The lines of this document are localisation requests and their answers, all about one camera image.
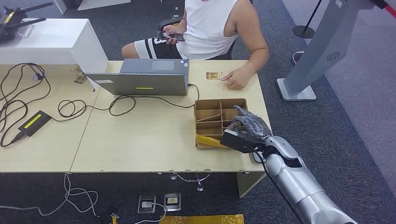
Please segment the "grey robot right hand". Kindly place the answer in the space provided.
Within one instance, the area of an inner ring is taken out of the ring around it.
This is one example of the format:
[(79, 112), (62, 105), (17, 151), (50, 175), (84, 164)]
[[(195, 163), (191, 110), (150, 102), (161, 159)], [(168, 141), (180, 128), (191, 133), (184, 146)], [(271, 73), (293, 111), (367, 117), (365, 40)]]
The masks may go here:
[(272, 136), (271, 129), (261, 117), (238, 105), (233, 105), (233, 108), (238, 111), (238, 115), (233, 118), (227, 129), (242, 133), (249, 139), (257, 141), (264, 141), (267, 136)]

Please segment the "person's left hand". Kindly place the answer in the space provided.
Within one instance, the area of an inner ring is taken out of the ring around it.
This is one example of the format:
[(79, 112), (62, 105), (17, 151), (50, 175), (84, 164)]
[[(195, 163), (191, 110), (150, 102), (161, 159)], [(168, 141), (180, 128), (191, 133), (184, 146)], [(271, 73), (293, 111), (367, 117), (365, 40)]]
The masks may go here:
[(249, 65), (244, 65), (229, 72), (221, 81), (229, 90), (240, 90), (247, 86), (250, 78), (256, 73), (256, 70)]

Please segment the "person's right hand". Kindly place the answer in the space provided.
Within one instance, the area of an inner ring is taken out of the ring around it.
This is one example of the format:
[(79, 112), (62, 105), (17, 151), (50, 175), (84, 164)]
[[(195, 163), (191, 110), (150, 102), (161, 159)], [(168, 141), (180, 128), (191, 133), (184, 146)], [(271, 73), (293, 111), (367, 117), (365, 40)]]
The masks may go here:
[[(174, 25), (167, 25), (165, 27), (163, 27), (163, 32), (165, 33), (179, 33), (181, 35), (183, 35), (186, 32), (187, 28), (186, 28), (186, 24), (180, 22), (177, 26)], [(166, 41), (167, 44), (176, 44), (178, 43), (179, 40), (177, 39), (168, 39)]]

